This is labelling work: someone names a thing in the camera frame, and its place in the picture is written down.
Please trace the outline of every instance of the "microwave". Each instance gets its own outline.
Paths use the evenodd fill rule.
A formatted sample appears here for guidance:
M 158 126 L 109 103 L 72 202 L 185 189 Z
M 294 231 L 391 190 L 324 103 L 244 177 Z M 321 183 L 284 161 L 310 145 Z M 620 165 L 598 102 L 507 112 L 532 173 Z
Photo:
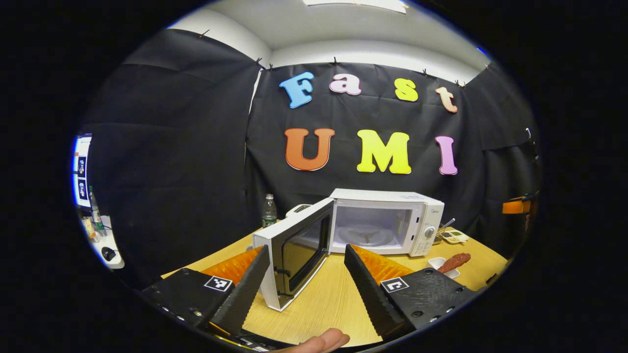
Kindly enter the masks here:
M 337 188 L 313 204 L 253 233 L 253 247 L 268 245 L 271 265 L 260 292 L 283 311 L 330 253 L 355 244 L 377 254 L 423 256 L 434 242 L 445 204 L 415 192 Z

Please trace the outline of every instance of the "orange letter u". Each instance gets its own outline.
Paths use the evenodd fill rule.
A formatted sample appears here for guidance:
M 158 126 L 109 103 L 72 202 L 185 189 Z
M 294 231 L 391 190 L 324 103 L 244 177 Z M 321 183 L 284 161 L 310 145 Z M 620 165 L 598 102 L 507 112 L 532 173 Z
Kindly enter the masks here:
M 332 136 L 336 133 L 332 129 L 316 129 L 318 136 L 318 154 L 314 159 L 303 157 L 303 141 L 310 132 L 306 129 L 288 129 L 284 133 L 288 137 L 286 143 L 286 162 L 297 170 L 319 170 L 329 160 L 329 147 Z

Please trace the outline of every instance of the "ceiling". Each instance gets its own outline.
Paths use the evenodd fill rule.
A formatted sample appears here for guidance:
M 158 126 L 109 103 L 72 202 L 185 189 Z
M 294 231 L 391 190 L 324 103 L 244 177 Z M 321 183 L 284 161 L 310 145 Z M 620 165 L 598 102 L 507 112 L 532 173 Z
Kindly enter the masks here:
M 483 70 L 490 59 L 461 33 L 411 2 L 406 14 L 351 4 L 307 6 L 302 0 L 223 0 L 204 8 L 257 35 L 271 50 L 325 40 L 380 40 L 417 46 Z

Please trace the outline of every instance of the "black curtain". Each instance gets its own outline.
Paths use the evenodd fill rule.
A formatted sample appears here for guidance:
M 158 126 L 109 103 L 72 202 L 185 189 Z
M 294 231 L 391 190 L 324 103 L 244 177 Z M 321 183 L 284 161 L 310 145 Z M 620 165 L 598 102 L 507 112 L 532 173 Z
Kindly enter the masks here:
M 93 134 L 89 177 L 133 287 L 253 229 L 244 140 L 260 69 L 221 42 L 163 30 L 94 98 L 81 130 Z
M 303 72 L 309 80 L 312 100 L 289 107 L 290 97 L 279 84 Z M 336 93 L 329 84 L 338 73 L 360 78 L 359 95 Z M 397 78 L 416 84 L 418 100 L 400 100 Z M 445 109 L 435 92 L 445 87 L 453 94 L 458 111 Z M 264 70 L 253 99 L 247 132 L 247 189 L 249 210 L 259 209 L 265 193 L 273 193 L 280 217 L 297 204 L 312 204 L 334 188 L 414 191 L 445 203 L 443 221 L 456 218 L 456 228 L 509 257 L 523 236 L 521 217 L 501 214 L 502 203 L 533 192 L 535 175 L 529 171 L 526 144 L 534 129 L 529 107 L 499 68 L 489 67 L 466 87 L 402 68 L 360 63 L 316 63 Z M 314 158 L 318 137 L 314 130 L 329 128 L 328 163 L 316 171 L 296 170 L 286 162 L 286 136 L 290 128 L 307 129 L 303 156 Z M 357 132 L 375 130 L 386 144 L 395 132 L 409 135 L 410 174 L 379 169 L 357 170 L 362 140 Z M 458 173 L 442 175 L 437 136 L 453 138 Z M 509 228 L 516 228 L 510 235 Z

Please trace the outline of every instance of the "yellow letter m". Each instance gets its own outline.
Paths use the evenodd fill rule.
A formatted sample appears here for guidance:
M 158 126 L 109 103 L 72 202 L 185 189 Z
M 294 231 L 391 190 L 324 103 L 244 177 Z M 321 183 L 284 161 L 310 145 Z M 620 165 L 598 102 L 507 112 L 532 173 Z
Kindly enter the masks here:
M 393 133 L 384 146 L 382 139 L 373 130 L 360 130 L 357 135 L 362 139 L 362 162 L 357 165 L 359 171 L 371 173 L 375 171 L 373 157 L 379 170 L 385 171 L 392 158 L 391 173 L 410 174 L 412 168 L 408 165 L 408 140 L 404 133 Z

